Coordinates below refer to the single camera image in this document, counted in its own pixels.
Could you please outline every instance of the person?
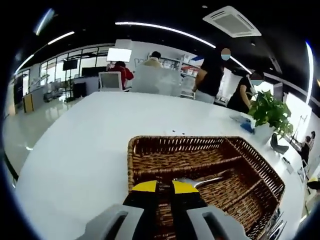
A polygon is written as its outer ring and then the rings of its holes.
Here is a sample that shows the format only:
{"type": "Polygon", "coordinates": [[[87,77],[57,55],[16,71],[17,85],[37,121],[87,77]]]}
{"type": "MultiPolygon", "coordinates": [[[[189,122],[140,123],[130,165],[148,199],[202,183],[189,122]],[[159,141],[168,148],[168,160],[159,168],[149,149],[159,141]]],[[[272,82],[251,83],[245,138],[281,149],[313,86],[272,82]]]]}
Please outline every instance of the person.
{"type": "Polygon", "coordinates": [[[223,48],[217,47],[211,55],[204,58],[192,89],[195,100],[214,103],[225,70],[224,60],[221,58],[223,48]]]}
{"type": "Polygon", "coordinates": [[[241,78],[238,86],[230,98],[227,108],[247,114],[251,108],[252,94],[255,92],[251,80],[264,80],[265,75],[262,71],[255,71],[249,76],[241,78]]]}
{"type": "Polygon", "coordinates": [[[155,68],[162,68],[162,63],[159,62],[159,59],[161,58],[161,53],[158,51],[154,51],[151,56],[149,57],[148,60],[144,61],[143,63],[141,63],[142,65],[145,66],[151,66],[151,67],[155,67],[155,68]]]}
{"type": "Polygon", "coordinates": [[[304,160],[302,162],[303,167],[306,166],[306,163],[308,163],[308,160],[309,160],[310,141],[311,141],[311,137],[306,136],[305,141],[303,143],[300,143],[301,151],[298,151],[298,153],[300,154],[301,159],[304,160]]]}
{"type": "Polygon", "coordinates": [[[314,147],[315,138],[316,138],[316,132],[315,132],[315,131],[312,131],[312,132],[311,132],[311,140],[310,140],[310,143],[309,143],[310,151],[311,151],[311,149],[314,147]]]}
{"type": "Polygon", "coordinates": [[[134,78],[133,73],[126,67],[123,61],[117,61],[114,67],[108,68],[107,72],[121,72],[122,89],[126,88],[126,81],[134,78]]]}

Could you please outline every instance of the white table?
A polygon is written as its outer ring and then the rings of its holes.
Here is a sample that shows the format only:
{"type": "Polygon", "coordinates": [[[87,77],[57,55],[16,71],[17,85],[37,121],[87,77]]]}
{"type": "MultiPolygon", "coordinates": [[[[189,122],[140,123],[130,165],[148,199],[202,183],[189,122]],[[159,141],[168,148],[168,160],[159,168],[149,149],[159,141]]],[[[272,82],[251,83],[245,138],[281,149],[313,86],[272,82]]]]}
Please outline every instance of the white table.
{"type": "MultiPolygon", "coordinates": [[[[289,239],[302,216],[304,185],[296,172],[288,173],[269,144],[256,143],[230,118],[235,114],[178,97],[95,92],[63,114],[36,143],[16,185],[18,202],[43,239],[72,240],[84,233],[89,220],[127,196],[127,146],[132,137],[241,136],[285,183],[280,209],[288,223],[280,239],[289,239]]],[[[291,146],[285,156],[295,170],[301,167],[291,146]]]]}

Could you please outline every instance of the led light strip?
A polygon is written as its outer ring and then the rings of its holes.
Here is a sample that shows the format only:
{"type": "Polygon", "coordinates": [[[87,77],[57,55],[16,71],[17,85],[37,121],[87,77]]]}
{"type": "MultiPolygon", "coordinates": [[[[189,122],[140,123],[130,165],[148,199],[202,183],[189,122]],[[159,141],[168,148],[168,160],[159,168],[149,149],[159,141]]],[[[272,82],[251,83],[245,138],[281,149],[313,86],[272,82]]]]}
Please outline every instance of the led light strip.
{"type": "Polygon", "coordinates": [[[65,37],[67,37],[67,36],[70,36],[70,35],[72,35],[72,34],[74,34],[74,33],[75,33],[74,31],[71,31],[71,32],[68,32],[68,33],[66,33],[66,34],[64,34],[64,35],[62,35],[62,36],[59,36],[59,37],[57,37],[56,39],[53,39],[52,41],[48,42],[48,45],[53,44],[53,43],[55,43],[56,41],[58,41],[58,40],[60,40],[60,39],[63,39],[63,38],[65,38],[65,37]]]}
{"type": "MultiPolygon", "coordinates": [[[[157,29],[163,29],[163,30],[168,30],[171,32],[175,32],[177,34],[182,34],[184,36],[187,36],[189,38],[195,39],[201,43],[204,43],[208,45],[209,47],[216,48],[215,45],[211,44],[210,42],[207,42],[197,36],[191,35],[189,33],[186,33],[184,31],[180,31],[171,27],[166,27],[166,26],[160,26],[156,24],[150,24],[150,23],[143,23],[143,22],[133,22],[133,21],[118,21],[115,23],[115,25],[136,25],[136,26],[145,26],[145,27],[152,27],[152,28],[157,28],[157,29]]],[[[233,56],[230,57],[236,64],[238,64],[240,67],[242,67],[244,70],[246,70],[249,74],[252,74],[252,72],[246,68],[242,63],[240,63],[237,59],[235,59],[233,56]]]]}
{"type": "Polygon", "coordinates": [[[33,57],[34,57],[34,54],[30,55],[26,60],[24,60],[23,63],[21,63],[21,65],[15,70],[14,74],[17,74],[19,70],[26,64],[26,62],[28,62],[33,57]]]}
{"type": "Polygon", "coordinates": [[[312,85],[313,85],[312,83],[314,80],[314,56],[312,54],[312,50],[309,44],[307,42],[305,42],[305,44],[306,44],[306,50],[308,52],[308,58],[309,58],[309,83],[308,83],[308,92],[306,94],[305,103],[309,104],[311,92],[312,92],[312,85]]]}

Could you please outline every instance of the blue object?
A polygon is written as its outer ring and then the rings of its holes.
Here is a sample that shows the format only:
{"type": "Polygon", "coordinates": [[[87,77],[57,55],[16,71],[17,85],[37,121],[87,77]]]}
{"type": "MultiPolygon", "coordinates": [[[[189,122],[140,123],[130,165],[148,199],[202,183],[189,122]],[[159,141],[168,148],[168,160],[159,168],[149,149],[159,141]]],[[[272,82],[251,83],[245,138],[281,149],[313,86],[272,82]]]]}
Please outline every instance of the blue object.
{"type": "Polygon", "coordinates": [[[255,130],[251,128],[251,122],[242,123],[240,126],[251,134],[255,132],[255,130]]]}

